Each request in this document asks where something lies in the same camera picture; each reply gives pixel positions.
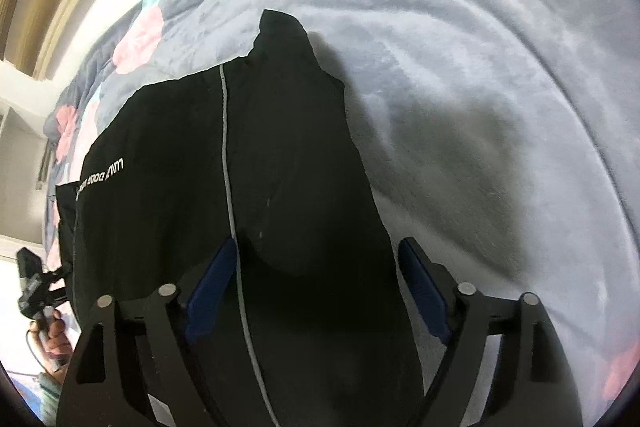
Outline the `person's left hand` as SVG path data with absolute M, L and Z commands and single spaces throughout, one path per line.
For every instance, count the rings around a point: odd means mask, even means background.
M 58 309 L 52 311 L 51 323 L 44 322 L 44 325 L 46 329 L 38 321 L 31 321 L 29 336 L 40 356 L 41 365 L 51 377 L 62 383 L 74 354 L 74 346 L 66 334 L 66 323 Z

